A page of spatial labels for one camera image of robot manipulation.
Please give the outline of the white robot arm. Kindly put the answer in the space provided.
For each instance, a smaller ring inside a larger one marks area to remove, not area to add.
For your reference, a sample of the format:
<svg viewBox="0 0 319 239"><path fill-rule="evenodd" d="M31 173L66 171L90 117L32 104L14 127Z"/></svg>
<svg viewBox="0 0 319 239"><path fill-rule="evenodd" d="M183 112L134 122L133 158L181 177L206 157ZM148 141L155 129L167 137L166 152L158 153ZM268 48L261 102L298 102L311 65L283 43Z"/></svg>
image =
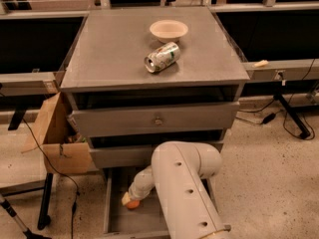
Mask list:
<svg viewBox="0 0 319 239"><path fill-rule="evenodd" d="M153 152L122 204L134 209L157 192L170 239L230 239L202 182L221 168L219 151L208 143L167 141Z"/></svg>

